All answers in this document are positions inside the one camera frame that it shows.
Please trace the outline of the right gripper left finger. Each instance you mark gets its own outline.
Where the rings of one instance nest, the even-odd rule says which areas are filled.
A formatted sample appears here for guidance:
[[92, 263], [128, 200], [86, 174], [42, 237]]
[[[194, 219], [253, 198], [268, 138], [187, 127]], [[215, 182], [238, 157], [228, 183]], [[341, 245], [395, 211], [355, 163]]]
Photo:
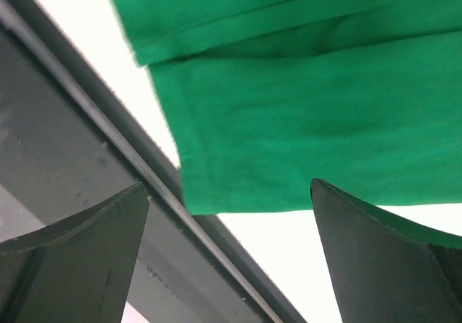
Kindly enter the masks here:
[[135, 183], [1, 242], [2, 322], [120, 322], [149, 203]]

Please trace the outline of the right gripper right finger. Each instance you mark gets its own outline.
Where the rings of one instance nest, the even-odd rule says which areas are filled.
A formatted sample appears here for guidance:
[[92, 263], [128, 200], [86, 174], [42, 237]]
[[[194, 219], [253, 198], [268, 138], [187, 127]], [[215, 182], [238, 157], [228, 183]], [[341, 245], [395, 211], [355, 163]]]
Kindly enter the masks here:
[[461, 237], [318, 178], [310, 194], [343, 322], [460, 322]]

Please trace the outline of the green t shirt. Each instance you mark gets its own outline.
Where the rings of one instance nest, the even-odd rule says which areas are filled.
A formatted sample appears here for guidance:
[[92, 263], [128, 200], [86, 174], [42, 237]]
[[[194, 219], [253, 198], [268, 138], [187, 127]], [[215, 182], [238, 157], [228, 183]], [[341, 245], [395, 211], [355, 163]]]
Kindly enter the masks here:
[[461, 0], [112, 0], [193, 215], [461, 201]]

